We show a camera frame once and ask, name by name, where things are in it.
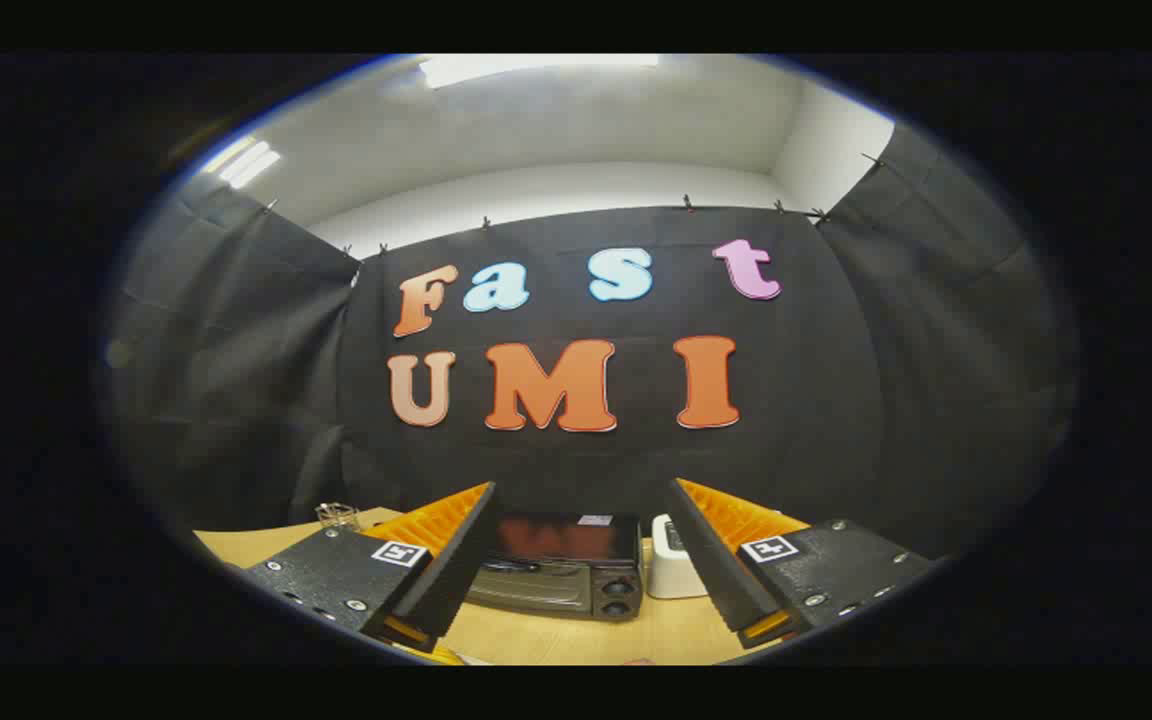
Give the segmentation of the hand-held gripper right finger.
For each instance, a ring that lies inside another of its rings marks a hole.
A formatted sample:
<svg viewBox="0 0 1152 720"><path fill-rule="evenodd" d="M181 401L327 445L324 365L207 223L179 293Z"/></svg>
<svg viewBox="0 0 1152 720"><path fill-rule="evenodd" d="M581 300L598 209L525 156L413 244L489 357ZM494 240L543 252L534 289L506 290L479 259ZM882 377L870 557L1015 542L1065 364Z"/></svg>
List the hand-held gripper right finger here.
<svg viewBox="0 0 1152 720"><path fill-rule="evenodd" d="M851 520L818 524L676 478L669 518L745 650L818 632L910 588L934 560Z"/></svg>

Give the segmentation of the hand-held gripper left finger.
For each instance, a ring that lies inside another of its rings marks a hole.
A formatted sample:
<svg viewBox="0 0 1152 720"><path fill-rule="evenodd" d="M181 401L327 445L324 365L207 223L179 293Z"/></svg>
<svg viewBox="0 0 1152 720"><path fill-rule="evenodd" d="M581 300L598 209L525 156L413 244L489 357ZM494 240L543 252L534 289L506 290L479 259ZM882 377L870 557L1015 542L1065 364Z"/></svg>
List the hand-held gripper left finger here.
<svg viewBox="0 0 1152 720"><path fill-rule="evenodd" d="M499 515L486 482L376 526L328 521L247 579L347 632L430 652L465 602Z"/></svg>

